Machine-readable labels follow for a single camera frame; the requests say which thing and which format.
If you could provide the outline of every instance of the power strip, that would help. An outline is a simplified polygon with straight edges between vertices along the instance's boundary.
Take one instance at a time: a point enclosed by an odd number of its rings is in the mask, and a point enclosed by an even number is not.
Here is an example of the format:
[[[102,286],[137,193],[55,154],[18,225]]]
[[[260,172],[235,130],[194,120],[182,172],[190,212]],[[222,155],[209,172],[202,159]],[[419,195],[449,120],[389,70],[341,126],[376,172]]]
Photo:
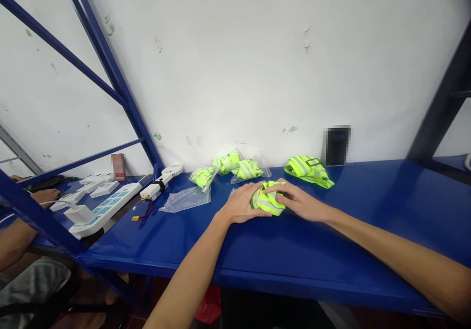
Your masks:
[[[74,224],[69,232],[78,239],[98,232],[141,189],[142,185],[139,183],[125,185],[92,210],[96,216],[93,221],[87,224]]]

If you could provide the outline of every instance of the reflective safety vest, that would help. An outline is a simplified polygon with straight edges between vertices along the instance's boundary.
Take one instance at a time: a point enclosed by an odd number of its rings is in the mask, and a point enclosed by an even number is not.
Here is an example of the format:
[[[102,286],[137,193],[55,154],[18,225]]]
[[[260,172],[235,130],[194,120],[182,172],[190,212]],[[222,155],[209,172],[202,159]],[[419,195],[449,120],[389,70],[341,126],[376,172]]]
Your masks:
[[[285,209],[285,206],[279,204],[276,201],[276,194],[281,194],[280,192],[271,192],[268,194],[263,194],[263,191],[275,184],[286,184],[285,182],[266,182],[252,195],[252,208],[262,209],[263,211],[269,212],[274,216],[279,216],[281,212]]]
[[[293,156],[285,166],[285,172],[310,183],[329,189],[334,182],[327,176],[319,160],[312,156]]]
[[[219,166],[219,174],[228,174],[232,169],[237,168],[239,165],[239,155],[237,152],[232,152],[224,157],[215,158],[212,162],[213,167]]]
[[[199,168],[190,174],[190,180],[203,189],[208,182],[211,180],[212,174],[214,173],[213,167]]]
[[[259,164],[254,160],[242,160],[239,166],[232,173],[241,181],[260,177],[263,171],[259,168]]]

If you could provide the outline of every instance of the hand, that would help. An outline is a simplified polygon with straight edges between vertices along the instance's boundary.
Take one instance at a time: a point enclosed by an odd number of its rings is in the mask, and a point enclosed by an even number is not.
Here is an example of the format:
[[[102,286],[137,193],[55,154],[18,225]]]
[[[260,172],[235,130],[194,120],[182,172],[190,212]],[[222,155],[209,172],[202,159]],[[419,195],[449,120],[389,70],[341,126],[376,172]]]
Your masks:
[[[252,209],[250,206],[250,199],[252,195],[262,186],[265,181],[256,184],[249,183],[236,189],[234,194],[231,195],[226,205],[222,207],[217,214],[221,215],[225,220],[232,223],[244,223],[254,217],[270,217],[271,213],[261,209]]]
[[[287,182],[283,178],[278,179],[278,182],[285,182],[286,184],[276,184],[265,189],[263,193],[267,194],[269,192],[279,191],[287,194],[289,198],[277,194],[276,201],[278,201],[280,204],[288,206],[297,215],[303,219],[306,219],[307,221],[325,222],[329,215],[335,210],[333,207],[330,207],[323,202],[314,199],[305,191]]]
[[[42,202],[46,201],[54,201],[58,197],[60,197],[60,191],[57,189],[46,189],[43,191],[38,191],[36,193],[31,194],[31,197],[38,203],[41,204]],[[43,208],[48,209],[51,207],[53,203],[41,205]]]

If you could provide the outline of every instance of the cable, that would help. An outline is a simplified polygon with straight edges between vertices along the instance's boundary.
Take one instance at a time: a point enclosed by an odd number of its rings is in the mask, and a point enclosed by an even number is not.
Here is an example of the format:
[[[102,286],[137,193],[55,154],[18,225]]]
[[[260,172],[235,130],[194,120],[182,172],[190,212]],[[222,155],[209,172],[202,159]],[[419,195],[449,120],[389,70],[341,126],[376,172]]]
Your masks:
[[[7,217],[1,219],[1,220],[0,220],[0,224],[1,224],[3,221],[5,221],[6,219],[9,219],[10,217],[12,217],[13,215],[16,215],[16,214],[15,214],[15,213],[10,214],[10,215],[8,215]]]
[[[147,216],[149,216],[149,213],[151,212],[151,208],[152,208],[152,203],[153,203],[153,202],[154,202],[154,201],[151,200],[151,204],[149,205],[149,208],[147,209],[146,216],[140,217],[139,220],[144,220]]]
[[[144,219],[149,215],[149,213],[151,212],[151,208],[152,208],[152,203],[153,203],[153,202],[154,202],[154,201],[151,200],[151,204],[149,205],[149,208],[147,209],[147,212],[146,212],[146,215],[145,215],[145,216],[133,216],[133,217],[131,218],[131,220],[132,220],[132,221],[142,221],[142,220],[144,220]]]
[[[138,183],[142,182],[145,177],[149,177],[150,175],[153,175],[153,174],[147,174],[147,175],[145,175],[144,177],[142,177],[141,179],[139,179],[139,182],[138,182]]]
[[[139,202],[137,203],[137,205],[132,208],[132,210],[134,211],[134,210],[141,204],[141,202],[143,202],[143,201],[144,201],[145,199],[147,199],[148,197],[149,197],[149,196],[146,195],[145,197],[141,198],[141,201],[139,201]]]
[[[63,203],[65,203],[65,204],[68,204],[69,207],[70,207],[71,209],[73,209],[73,210],[76,210],[76,209],[78,208],[76,204],[72,204],[72,203],[70,203],[70,202],[68,202],[68,201],[63,201],[63,200],[60,200],[60,199],[59,199],[59,200],[54,200],[54,201],[45,201],[45,202],[43,202],[43,203],[40,203],[40,205],[52,204],[52,203],[57,203],[57,202],[63,202]]]

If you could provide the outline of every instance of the blue metal post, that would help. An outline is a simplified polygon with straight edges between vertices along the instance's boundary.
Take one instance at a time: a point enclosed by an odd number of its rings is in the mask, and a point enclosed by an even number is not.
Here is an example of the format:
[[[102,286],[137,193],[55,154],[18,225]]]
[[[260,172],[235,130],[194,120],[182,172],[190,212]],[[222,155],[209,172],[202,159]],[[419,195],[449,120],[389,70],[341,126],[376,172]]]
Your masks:
[[[91,268],[81,262],[77,255],[86,250],[85,246],[52,217],[51,211],[43,209],[1,170],[0,202],[5,207],[11,208],[31,227],[48,237],[65,253],[73,256],[86,271],[104,281],[113,291],[121,294],[126,301],[133,305],[143,305],[142,300],[117,274],[108,270]]]
[[[1,170],[0,201],[67,253],[77,255],[85,250],[83,244],[57,222],[50,211],[39,206],[26,191]]]
[[[122,106],[126,106],[127,103],[122,97],[120,97],[106,82],[104,82],[92,69],[86,66],[78,57],[76,57],[70,50],[67,49],[59,40],[54,37],[47,29],[45,29],[39,22],[37,22],[30,14],[26,12],[17,2],[14,0],[0,0],[0,3],[16,16],[21,22],[23,22],[28,28],[34,33],[40,36],[47,44],[53,47],[59,54],[66,58],[72,65],[82,71],[91,81],[96,83],[99,88],[105,91],[112,99],[118,102]]]
[[[152,165],[158,164],[163,168],[163,163],[160,160],[157,149],[152,141],[152,138],[147,131],[144,120],[139,113],[139,110],[132,98],[131,92],[128,89],[126,81],[124,80],[121,71],[119,70],[118,64],[114,59],[111,49],[103,35],[100,25],[93,13],[88,0],[71,0],[72,5],[77,12],[80,21],[82,22],[83,28],[90,39],[93,48],[95,49],[98,58],[103,65],[103,68],[108,75],[108,78],[113,85],[114,89],[118,94],[125,99],[128,106],[124,107],[126,114],[128,115],[129,121],[134,128],[138,137],[143,137],[145,140],[142,142],[142,147],[147,154]]]
[[[92,156],[88,156],[88,157],[85,157],[81,160],[78,160],[78,161],[75,161],[75,162],[71,162],[69,164],[65,164],[61,167],[58,167],[58,168],[55,168],[55,169],[51,169],[50,171],[47,171],[47,172],[44,172],[44,173],[41,173],[37,176],[32,176],[32,177],[29,177],[29,178],[26,178],[26,179],[23,179],[22,181],[20,182],[17,182],[17,184],[20,186],[20,187],[27,187],[28,185],[31,185],[31,184],[34,184],[34,183],[38,183],[38,182],[41,182],[45,179],[48,179],[49,177],[53,177],[57,174],[61,174],[62,172],[65,172],[65,171],[68,171],[72,168],[75,168],[75,167],[78,167],[78,166],[81,166],[81,165],[84,165],[84,164],[87,164],[89,162],[92,162],[94,160],[97,160],[101,157],[104,157],[106,155],[110,155],[112,154],[113,152],[116,152],[116,151],[120,151],[120,150],[123,150],[125,149],[126,147],[129,147],[129,146],[133,146],[133,145],[136,145],[137,143],[140,143],[144,140],[143,137],[139,138],[139,139],[136,139],[136,140],[133,140],[133,141],[130,141],[130,142],[127,142],[125,144],[122,144],[122,145],[119,145],[119,146],[116,146],[116,147],[113,147],[113,148],[110,148],[106,151],[102,151],[102,152],[99,152],[95,155],[92,155]]]

